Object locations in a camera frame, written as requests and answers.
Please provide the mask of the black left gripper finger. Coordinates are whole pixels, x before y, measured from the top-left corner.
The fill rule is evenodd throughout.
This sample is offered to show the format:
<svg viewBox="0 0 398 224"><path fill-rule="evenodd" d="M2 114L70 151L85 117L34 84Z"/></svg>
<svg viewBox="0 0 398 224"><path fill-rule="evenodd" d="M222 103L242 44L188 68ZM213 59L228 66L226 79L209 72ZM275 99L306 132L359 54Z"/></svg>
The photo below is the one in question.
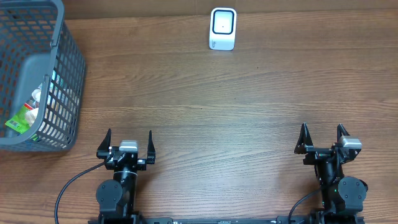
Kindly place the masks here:
<svg viewBox="0 0 398 224"><path fill-rule="evenodd" d="M152 131L149 131L146 164L155 164L155 147L152 140Z"/></svg>
<svg viewBox="0 0 398 224"><path fill-rule="evenodd" d="M98 159L108 158L110 143L111 143L111 129L108 129L105 138L97 148L96 156Z"/></svg>

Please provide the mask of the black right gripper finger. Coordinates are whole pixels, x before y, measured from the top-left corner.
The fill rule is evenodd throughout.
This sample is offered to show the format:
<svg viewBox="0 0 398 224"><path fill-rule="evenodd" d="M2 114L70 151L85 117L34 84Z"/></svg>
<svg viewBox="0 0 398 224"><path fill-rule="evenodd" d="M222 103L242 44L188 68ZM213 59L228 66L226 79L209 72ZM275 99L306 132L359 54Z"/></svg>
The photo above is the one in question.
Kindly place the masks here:
<svg viewBox="0 0 398 224"><path fill-rule="evenodd" d="M350 140L349 133L341 123L336 127L336 140L338 144L345 144Z"/></svg>
<svg viewBox="0 0 398 224"><path fill-rule="evenodd" d="M306 123L301 125L300 135L294 149L295 154L306 154L313 148L312 139Z"/></svg>

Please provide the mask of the green candy bag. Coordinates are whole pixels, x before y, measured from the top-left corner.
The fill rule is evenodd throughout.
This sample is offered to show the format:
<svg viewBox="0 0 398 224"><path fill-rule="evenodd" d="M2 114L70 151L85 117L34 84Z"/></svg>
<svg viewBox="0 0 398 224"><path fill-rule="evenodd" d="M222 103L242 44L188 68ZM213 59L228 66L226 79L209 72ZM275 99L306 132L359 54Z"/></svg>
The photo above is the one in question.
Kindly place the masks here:
<svg viewBox="0 0 398 224"><path fill-rule="evenodd" d="M33 108L25 103L11 119L6 121L5 125L17 133L23 134L34 124L38 112L38 108Z"/></svg>

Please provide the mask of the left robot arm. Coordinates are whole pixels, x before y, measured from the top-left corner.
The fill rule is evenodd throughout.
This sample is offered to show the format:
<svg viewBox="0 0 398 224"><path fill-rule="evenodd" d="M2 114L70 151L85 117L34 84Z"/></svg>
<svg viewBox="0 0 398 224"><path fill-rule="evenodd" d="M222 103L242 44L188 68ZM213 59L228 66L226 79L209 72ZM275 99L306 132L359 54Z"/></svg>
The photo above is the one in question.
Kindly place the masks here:
<svg viewBox="0 0 398 224"><path fill-rule="evenodd" d="M108 130L97 148L96 156L104 160L107 170L113 171L113 178L102 182L96 190L99 215L96 223L142 224L142 213L134 209L137 173L155 163L155 147L149 133L147 157L140 159L138 143L123 140L119 146L111 145L111 130Z"/></svg>

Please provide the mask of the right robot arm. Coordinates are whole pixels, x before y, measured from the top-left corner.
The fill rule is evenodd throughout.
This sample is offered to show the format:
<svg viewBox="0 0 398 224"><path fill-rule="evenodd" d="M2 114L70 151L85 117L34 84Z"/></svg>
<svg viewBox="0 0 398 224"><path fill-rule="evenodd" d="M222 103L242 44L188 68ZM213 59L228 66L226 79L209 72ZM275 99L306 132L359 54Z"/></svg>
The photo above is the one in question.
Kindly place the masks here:
<svg viewBox="0 0 398 224"><path fill-rule="evenodd" d="M301 125L294 153L303 154L303 164L314 166L319 189L301 198L290 209L287 221L293 219L294 210L304 200L320 193L322 208L314 209L303 223L364 223L358 213L363 211L368 185L365 181L345 176L342 165L353 161L362 150L362 142L351 136L342 124L336 127L336 142L332 146L315 147L306 123Z"/></svg>

